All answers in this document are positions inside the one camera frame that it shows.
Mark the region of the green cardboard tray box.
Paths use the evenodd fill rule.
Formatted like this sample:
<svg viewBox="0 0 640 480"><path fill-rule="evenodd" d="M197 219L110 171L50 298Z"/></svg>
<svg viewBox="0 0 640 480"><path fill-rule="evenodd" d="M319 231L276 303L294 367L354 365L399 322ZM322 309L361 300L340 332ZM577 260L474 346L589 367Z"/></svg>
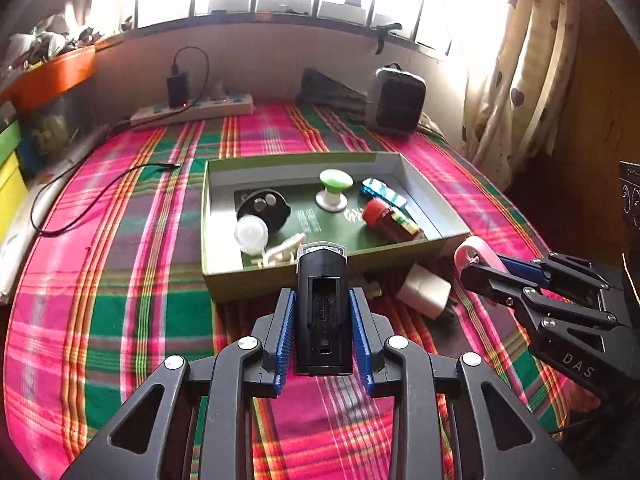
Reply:
<svg viewBox="0 0 640 480"><path fill-rule="evenodd" d="M324 211L314 200L323 188L320 174L326 169L343 170L354 179L341 212ZM358 184L367 178L384 182L408 200L407 214L422 230L421 238L393 243L366 226L362 211L367 200ZM273 248L297 233L305 234L307 242L339 244L346 249L349 274L431 263L452 255L471 233L436 190L434 179L401 154L305 153L210 160L202 192L201 262L209 295L216 302L257 297L296 283L291 259L263 266L259 256L241 252L234 236L242 201L266 188L279 192L291 207L266 246Z"/></svg>

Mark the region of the black rectangular device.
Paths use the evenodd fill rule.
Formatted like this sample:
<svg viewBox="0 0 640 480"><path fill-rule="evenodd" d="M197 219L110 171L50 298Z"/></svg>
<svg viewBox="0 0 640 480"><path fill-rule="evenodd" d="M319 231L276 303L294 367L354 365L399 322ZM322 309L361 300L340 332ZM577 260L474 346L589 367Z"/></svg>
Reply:
<svg viewBox="0 0 640 480"><path fill-rule="evenodd" d="M346 271L343 246L314 242L299 247L294 330L299 375L352 372L352 311Z"/></svg>

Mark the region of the white small charger block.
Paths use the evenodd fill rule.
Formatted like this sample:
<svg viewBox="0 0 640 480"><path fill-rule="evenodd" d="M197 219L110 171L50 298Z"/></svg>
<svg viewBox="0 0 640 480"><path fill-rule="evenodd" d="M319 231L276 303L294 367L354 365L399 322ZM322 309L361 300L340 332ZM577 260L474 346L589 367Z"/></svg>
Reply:
<svg viewBox="0 0 640 480"><path fill-rule="evenodd" d="M451 284L415 263L400 286L396 298L407 307L436 320L445 311Z"/></svg>

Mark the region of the plaid pink green tablecloth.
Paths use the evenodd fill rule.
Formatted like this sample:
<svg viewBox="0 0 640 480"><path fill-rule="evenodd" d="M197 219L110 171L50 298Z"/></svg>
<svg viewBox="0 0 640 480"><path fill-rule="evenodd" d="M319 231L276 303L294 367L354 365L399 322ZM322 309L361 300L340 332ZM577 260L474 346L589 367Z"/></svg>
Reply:
<svg viewBox="0 0 640 480"><path fill-rule="evenodd" d="M134 170L65 236L36 240L17 287L4 343L3 404L11 442L36 479L58 479L134 387L170 354L211 356L248 334L276 298L215 306L201 270L201 189L209 159L298 152L401 153L495 252L548 252L515 206L437 136L383 138L327 108L258 105L240 118L121 133L70 179L47 218L58 229L114 177ZM568 422L565 377L527 351L508 309L466 292L447 261L451 311L430 322L395 298L406 271L387 271L372 301L396 333L427 351L472 350L546 429ZM355 377L288 376L282 396L253 402L256 479L384 479L392 401L366 398Z"/></svg>

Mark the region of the black round disc gadget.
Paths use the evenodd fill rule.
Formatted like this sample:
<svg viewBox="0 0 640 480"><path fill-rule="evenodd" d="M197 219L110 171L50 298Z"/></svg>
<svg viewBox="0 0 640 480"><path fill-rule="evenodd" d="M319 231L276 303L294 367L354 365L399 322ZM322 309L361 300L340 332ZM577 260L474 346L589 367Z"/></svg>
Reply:
<svg viewBox="0 0 640 480"><path fill-rule="evenodd" d="M280 192L274 188L261 188L242 198L236 218L254 216L262 219L272 234L283 228L291 211L291 206Z"/></svg>

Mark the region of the pink white clip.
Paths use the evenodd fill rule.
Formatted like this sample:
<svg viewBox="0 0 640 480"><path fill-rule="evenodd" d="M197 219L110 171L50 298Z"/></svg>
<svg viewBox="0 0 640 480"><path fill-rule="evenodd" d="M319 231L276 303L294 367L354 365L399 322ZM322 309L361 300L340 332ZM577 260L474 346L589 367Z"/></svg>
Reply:
<svg viewBox="0 0 640 480"><path fill-rule="evenodd" d="M296 233L277 246L267 249L260 257L254 257L252 263L258 268L270 268L290 264L296 260L299 247L305 243L306 234Z"/></svg>

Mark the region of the green top white knob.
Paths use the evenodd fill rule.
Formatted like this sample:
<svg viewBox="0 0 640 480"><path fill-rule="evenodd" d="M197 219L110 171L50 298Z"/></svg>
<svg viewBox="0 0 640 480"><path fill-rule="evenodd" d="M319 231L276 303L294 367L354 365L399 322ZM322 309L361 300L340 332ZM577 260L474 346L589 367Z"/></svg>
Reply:
<svg viewBox="0 0 640 480"><path fill-rule="evenodd" d="M354 180L345 171L328 168L320 172L321 191L316 194L316 204L327 212L337 214L346 209L348 199L345 192L354 185Z"/></svg>

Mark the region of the grey small fan heater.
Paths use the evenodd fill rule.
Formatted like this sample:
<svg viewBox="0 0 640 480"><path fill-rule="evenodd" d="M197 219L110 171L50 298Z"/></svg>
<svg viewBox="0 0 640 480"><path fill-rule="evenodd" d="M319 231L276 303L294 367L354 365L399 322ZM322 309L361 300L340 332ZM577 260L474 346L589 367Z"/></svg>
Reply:
<svg viewBox="0 0 640 480"><path fill-rule="evenodd" d="M418 128L426 96L424 79L398 63L379 68L368 90L364 124L369 130L410 136Z"/></svg>

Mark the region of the yellow green box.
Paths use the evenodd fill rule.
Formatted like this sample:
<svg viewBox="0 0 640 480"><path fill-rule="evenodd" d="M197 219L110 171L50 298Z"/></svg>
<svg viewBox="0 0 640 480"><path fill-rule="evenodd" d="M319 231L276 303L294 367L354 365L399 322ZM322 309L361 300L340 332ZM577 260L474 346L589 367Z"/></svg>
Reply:
<svg viewBox="0 0 640 480"><path fill-rule="evenodd" d="M16 154L21 140L18 122L12 122L1 133L0 240L6 237L17 209L20 208L27 194Z"/></svg>

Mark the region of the black folded item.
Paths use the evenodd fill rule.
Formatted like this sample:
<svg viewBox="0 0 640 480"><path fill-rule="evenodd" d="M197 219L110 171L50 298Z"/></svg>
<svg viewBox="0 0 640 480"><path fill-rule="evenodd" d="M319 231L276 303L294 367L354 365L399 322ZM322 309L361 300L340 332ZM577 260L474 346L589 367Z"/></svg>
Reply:
<svg viewBox="0 0 640 480"><path fill-rule="evenodd" d="M366 97L352 88L322 74L314 68L303 70L297 103L325 106L339 112L362 116L366 106Z"/></svg>

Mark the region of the red cap spice bottle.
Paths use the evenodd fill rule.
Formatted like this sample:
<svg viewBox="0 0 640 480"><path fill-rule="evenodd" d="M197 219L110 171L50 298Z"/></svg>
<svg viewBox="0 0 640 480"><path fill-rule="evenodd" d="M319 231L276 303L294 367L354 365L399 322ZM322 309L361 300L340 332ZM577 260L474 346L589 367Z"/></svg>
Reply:
<svg viewBox="0 0 640 480"><path fill-rule="evenodd" d="M367 202L362 220L386 240L396 243L412 242L423 237L423 231L416 222L380 198L372 198Z"/></svg>

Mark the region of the blue transparent plastic case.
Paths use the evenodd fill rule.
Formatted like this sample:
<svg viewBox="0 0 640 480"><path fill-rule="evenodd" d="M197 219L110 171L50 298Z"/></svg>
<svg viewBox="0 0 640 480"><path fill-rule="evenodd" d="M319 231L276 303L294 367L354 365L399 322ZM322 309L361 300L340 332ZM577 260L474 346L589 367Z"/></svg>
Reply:
<svg viewBox="0 0 640 480"><path fill-rule="evenodd" d="M384 182L375 178L364 179L360 184L360 193L363 196L369 197L370 200L379 198L384 203L397 209L404 209L408 204L405 196L402 196Z"/></svg>

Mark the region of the cream patterned curtain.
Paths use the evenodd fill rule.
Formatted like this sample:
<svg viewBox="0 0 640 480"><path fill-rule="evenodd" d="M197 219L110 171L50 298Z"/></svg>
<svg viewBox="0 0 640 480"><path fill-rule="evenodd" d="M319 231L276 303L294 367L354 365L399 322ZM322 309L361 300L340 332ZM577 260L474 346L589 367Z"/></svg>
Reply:
<svg viewBox="0 0 640 480"><path fill-rule="evenodd" d="M554 148L579 14L579 0L465 0L463 153L500 190Z"/></svg>

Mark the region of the orange tray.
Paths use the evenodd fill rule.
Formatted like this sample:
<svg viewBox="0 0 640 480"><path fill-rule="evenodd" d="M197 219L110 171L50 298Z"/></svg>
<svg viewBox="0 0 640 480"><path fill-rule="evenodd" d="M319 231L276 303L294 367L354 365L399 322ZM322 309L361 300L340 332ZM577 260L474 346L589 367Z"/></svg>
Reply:
<svg viewBox="0 0 640 480"><path fill-rule="evenodd" d="M18 114L32 112L91 78L95 69L93 46L57 56L19 76L1 92L1 103L11 102Z"/></svg>

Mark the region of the white round lid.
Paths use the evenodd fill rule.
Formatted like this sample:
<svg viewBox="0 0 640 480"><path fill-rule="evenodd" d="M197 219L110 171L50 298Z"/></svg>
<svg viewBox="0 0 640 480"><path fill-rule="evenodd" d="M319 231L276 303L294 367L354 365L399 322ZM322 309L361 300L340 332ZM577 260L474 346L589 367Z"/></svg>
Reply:
<svg viewBox="0 0 640 480"><path fill-rule="evenodd" d="M234 237L243 254L261 256L269 240L268 226L261 218L246 214L236 222Z"/></svg>

